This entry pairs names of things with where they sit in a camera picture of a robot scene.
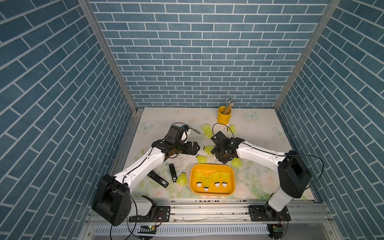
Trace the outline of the black robot base joint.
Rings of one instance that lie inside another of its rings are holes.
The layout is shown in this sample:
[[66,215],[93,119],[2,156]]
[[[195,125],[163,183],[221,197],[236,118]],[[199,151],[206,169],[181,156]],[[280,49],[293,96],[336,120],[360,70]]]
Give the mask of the black robot base joint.
[[249,214],[252,222],[280,222],[291,221],[291,216],[287,206],[280,212],[277,212],[268,204],[265,205],[251,205],[249,206]]

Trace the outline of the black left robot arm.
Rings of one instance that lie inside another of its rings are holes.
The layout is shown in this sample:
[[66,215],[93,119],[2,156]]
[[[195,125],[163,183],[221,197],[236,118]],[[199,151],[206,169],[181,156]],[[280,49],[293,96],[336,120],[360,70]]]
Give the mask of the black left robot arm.
[[192,131],[189,125],[171,125],[166,136],[153,142],[150,149],[130,167],[113,176],[104,175],[98,183],[92,210],[114,227],[136,216],[142,216],[147,221],[154,220],[157,203],[146,196],[135,199],[133,190],[168,158],[179,154],[197,155],[199,144],[188,141]]

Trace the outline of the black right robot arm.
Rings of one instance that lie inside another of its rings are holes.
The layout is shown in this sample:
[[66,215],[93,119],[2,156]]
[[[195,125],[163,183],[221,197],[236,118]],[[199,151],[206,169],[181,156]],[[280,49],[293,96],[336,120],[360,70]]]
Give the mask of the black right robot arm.
[[222,132],[217,132],[211,140],[215,144],[211,153],[219,162],[226,164],[234,158],[240,158],[260,164],[278,174],[280,186],[264,206],[269,219],[278,216],[293,199],[301,198],[312,178],[302,156],[295,151],[283,153],[267,150],[241,138],[228,138]]

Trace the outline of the orange plastic storage box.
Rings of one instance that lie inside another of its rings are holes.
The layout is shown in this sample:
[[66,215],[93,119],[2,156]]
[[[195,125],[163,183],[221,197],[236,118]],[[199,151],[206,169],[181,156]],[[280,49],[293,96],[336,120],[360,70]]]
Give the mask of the orange plastic storage box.
[[231,196],[236,190],[234,170],[225,165],[195,165],[191,170],[190,189],[197,195]]

